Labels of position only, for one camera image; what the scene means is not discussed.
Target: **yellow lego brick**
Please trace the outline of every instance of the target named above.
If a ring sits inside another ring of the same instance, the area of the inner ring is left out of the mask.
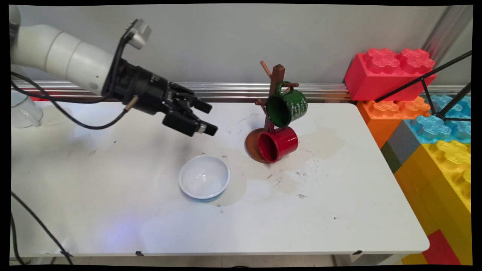
[[[429,185],[432,180],[442,175],[442,172],[438,170],[437,165],[430,156],[428,156],[428,159],[426,157],[420,158],[424,155],[428,156],[428,153],[424,147],[420,145],[402,165],[417,192],[420,192]]]
[[[406,264],[427,264],[427,260],[422,253],[420,254],[410,254],[402,259],[402,263]]]
[[[470,203],[467,203],[470,202],[467,199],[470,191],[466,194],[461,192],[467,189],[467,179],[470,180],[470,171],[455,177],[442,176],[426,187],[421,195],[460,263],[472,265],[471,211]]]
[[[443,174],[459,174],[470,169],[470,151],[466,144],[452,140],[421,144],[405,162],[418,191]]]
[[[425,205],[422,196],[418,193],[412,180],[409,178],[406,170],[406,164],[403,164],[401,168],[395,172],[394,176],[397,179],[405,198],[410,204],[425,234],[429,236],[435,231],[439,230],[440,228],[435,223],[435,220]]]
[[[470,169],[469,148],[458,141],[438,141],[436,144],[422,144],[444,173],[462,172]]]

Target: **round wooden base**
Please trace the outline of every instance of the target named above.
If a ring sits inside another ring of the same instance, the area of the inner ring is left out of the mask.
[[[244,144],[251,158],[260,163],[269,163],[268,161],[263,159],[263,156],[261,156],[258,148],[258,136],[259,133],[264,130],[264,128],[259,128],[251,131],[246,137],[246,141],[244,142]]]

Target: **floor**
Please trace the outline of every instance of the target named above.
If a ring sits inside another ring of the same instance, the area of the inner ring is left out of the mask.
[[[334,266],[331,255],[292,256],[164,256],[164,257],[73,257],[78,265],[158,266],[158,267],[323,267]],[[68,264],[57,257],[53,264]]]

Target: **giant lego brick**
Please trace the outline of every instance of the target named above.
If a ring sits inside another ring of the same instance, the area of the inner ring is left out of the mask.
[[[437,178],[421,195],[457,258],[463,265],[471,265],[470,170]]]
[[[428,241],[430,247],[423,252],[428,264],[460,265],[460,261],[440,230],[429,235]]]
[[[402,164],[398,160],[397,155],[393,152],[390,143],[386,142],[380,150],[382,151],[383,157],[385,158],[385,161],[387,161],[388,167],[392,173],[397,172]]]
[[[416,182],[416,180],[410,179],[409,175],[407,174],[409,171],[410,168],[407,169],[406,165],[403,164],[394,174],[394,176],[415,216],[417,217],[418,222],[422,226],[422,229],[424,230],[425,234],[429,236],[440,228],[435,223],[435,219],[432,217],[431,212],[422,199],[422,195],[416,190],[414,186],[414,182]]]
[[[396,54],[389,49],[372,48],[355,56],[345,75],[345,84],[352,100],[373,101],[431,71],[434,65],[428,53],[421,49],[404,49]],[[435,74],[426,78],[426,84],[435,78]],[[422,84],[416,83],[385,100],[412,101],[422,91]]]
[[[357,108],[381,149],[402,120],[429,115],[430,105],[422,97],[413,101],[359,101]]]
[[[418,176],[415,186],[422,191],[441,176],[458,175],[470,169],[469,148],[458,141],[438,141],[436,144],[422,144],[407,161],[411,178]]]
[[[409,264],[427,264],[427,260],[425,260],[425,256],[423,253],[419,254],[410,254],[402,259],[403,265]]]
[[[442,110],[452,100],[452,97],[447,95],[430,95],[430,98],[432,99],[433,107],[437,112]],[[448,118],[469,119],[470,118],[470,101],[471,101],[470,96],[463,97],[457,104],[455,104],[446,113],[445,116]]]
[[[444,122],[435,116],[417,116],[416,119],[400,122],[388,143],[403,164],[420,144],[435,144],[439,140],[456,140],[470,144],[470,122]]]
[[[378,148],[381,149],[402,121],[398,115],[398,105],[386,101],[360,101],[357,107]]]

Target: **table leg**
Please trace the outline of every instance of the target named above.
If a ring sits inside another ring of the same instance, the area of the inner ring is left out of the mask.
[[[53,264],[54,259],[55,257],[35,257],[28,263],[28,265]]]
[[[392,265],[408,254],[364,254],[355,261],[350,255],[335,255],[337,266]]]

